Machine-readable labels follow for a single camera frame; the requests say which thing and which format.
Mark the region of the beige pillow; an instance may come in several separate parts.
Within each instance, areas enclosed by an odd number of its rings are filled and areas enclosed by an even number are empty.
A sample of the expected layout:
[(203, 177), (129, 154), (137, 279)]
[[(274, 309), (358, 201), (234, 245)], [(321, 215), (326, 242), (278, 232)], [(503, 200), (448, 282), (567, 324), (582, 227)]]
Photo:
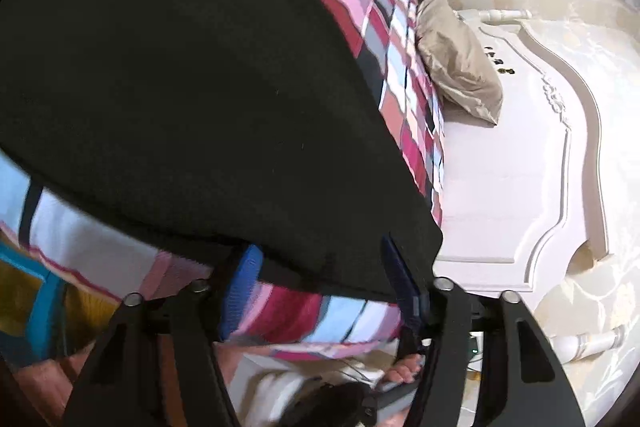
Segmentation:
[(444, 98), (487, 124), (498, 124), (503, 89), (477, 36), (447, 0), (423, 0), (416, 48)]

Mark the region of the black pants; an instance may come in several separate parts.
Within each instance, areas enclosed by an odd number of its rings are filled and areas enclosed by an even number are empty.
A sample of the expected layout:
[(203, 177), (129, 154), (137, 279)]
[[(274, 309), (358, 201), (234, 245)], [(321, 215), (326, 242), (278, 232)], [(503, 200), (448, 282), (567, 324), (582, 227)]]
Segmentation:
[(386, 300), (391, 239), (427, 288), (442, 232), (320, 0), (1, 0), (1, 147), (157, 247)]

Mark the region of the plaid pink red bedspread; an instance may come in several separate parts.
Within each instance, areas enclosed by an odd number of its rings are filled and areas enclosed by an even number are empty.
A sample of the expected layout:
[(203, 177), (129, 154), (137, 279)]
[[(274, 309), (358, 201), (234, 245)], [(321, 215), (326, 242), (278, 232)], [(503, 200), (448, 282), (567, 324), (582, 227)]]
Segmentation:
[[(384, 124), (439, 228), (442, 111), (414, 47), (416, 0), (320, 0), (345, 37)], [(120, 231), (45, 187), (1, 147), (1, 230), (61, 277), (114, 299), (170, 295), (213, 265)], [(348, 297), (266, 282), (262, 273), (234, 343), (275, 357), (344, 359), (399, 333), (393, 297)]]

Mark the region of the cream carved headboard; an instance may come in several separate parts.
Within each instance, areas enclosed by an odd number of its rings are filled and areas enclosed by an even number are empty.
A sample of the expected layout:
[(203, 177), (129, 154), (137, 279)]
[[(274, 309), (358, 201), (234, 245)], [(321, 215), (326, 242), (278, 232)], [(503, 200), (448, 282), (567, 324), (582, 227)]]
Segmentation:
[(520, 295), (596, 425), (639, 363), (639, 0), (449, 0), (503, 87), (445, 109), (435, 271)]

